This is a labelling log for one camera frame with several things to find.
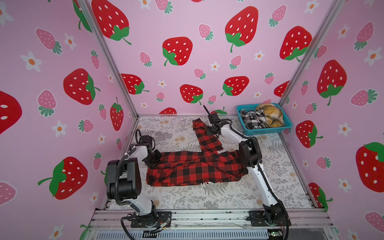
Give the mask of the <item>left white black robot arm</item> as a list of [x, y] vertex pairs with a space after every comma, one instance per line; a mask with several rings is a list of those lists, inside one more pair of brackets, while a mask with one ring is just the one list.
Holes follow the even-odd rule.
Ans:
[[156, 207], [141, 197], [142, 181], [139, 162], [155, 157], [151, 144], [136, 144], [120, 160], [110, 161], [106, 168], [106, 192], [119, 206], [127, 205], [135, 211], [135, 219], [146, 227], [161, 224]]

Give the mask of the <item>red black plaid shirt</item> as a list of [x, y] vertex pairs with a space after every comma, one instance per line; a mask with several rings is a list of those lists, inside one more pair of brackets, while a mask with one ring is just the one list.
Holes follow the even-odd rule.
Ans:
[[239, 151], [228, 152], [216, 136], [207, 135], [201, 119], [193, 121], [201, 151], [165, 152], [160, 163], [147, 170], [152, 187], [195, 186], [206, 183], [237, 182], [248, 174], [241, 165]]

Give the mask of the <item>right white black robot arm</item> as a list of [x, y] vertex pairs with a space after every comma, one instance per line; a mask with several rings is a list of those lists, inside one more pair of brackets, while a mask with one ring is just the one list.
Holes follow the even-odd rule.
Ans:
[[246, 136], [233, 127], [230, 119], [220, 119], [217, 113], [210, 113], [205, 108], [210, 126], [207, 127], [208, 135], [222, 135], [239, 144], [239, 160], [246, 167], [261, 190], [264, 212], [258, 216], [249, 216], [249, 220], [257, 220], [269, 226], [285, 226], [289, 228], [290, 219], [283, 202], [276, 196], [270, 186], [263, 166], [262, 152], [255, 137]]

